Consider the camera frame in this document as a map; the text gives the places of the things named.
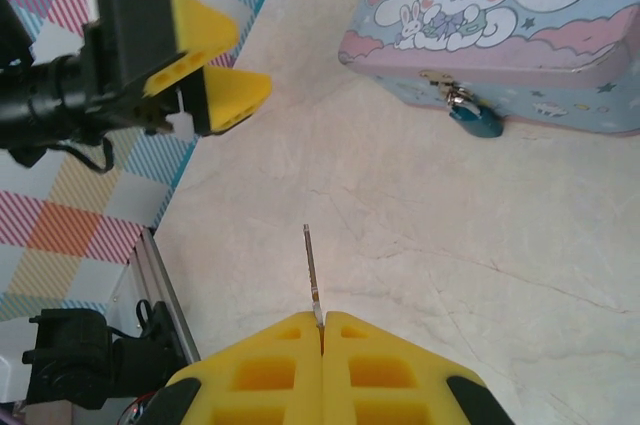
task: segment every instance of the square holes in foam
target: square holes in foam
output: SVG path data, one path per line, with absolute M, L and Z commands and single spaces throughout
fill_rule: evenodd
M 416 388 L 416 378 L 404 360 L 394 357 L 349 359 L 352 387 Z
M 284 408 L 248 408 L 246 410 L 216 410 L 215 425 L 282 425 Z
M 236 370 L 231 390 L 290 390 L 296 375 L 296 362 L 291 358 L 263 357 L 245 360 Z
M 355 402 L 357 425 L 433 425 L 425 408 L 411 402 Z

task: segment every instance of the checkered fabric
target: checkered fabric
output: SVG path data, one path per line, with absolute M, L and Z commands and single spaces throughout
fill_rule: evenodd
M 86 0 L 9 1 L 34 39 L 36 61 L 81 46 Z M 232 67 L 264 0 L 201 1 L 241 30 L 239 46 L 216 60 Z M 0 321 L 42 308 L 106 310 L 142 228 L 159 223 L 195 147 L 134 130 L 111 139 L 115 167 L 104 176 L 61 152 L 25 170 L 0 151 Z

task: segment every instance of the star print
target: star print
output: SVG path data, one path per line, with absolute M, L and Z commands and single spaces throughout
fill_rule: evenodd
M 616 88 L 614 83 L 607 83 L 606 85 L 598 87 L 598 93 L 609 93 L 614 88 Z
M 524 25 L 522 25 L 522 28 L 529 30 L 530 28 L 533 28 L 536 26 L 536 21 L 534 18 L 527 18 L 524 21 Z

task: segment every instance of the white marble surface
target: white marble surface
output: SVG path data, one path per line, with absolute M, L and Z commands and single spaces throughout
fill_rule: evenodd
M 157 232 L 207 355 L 309 309 L 476 370 L 518 424 L 635 424 L 640 138 L 510 124 L 498 140 L 338 63 L 357 0 L 267 0 L 239 68 L 274 93 L 201 140 Z

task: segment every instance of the padlock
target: padlock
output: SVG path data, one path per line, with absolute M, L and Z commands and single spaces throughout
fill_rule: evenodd
M 493 110 L 479 105 L 474 95 L 461 87 L 451 86 L 446 94 L 449 116 L 474 137 L 496 138 L 502 135 L 502 120 Z

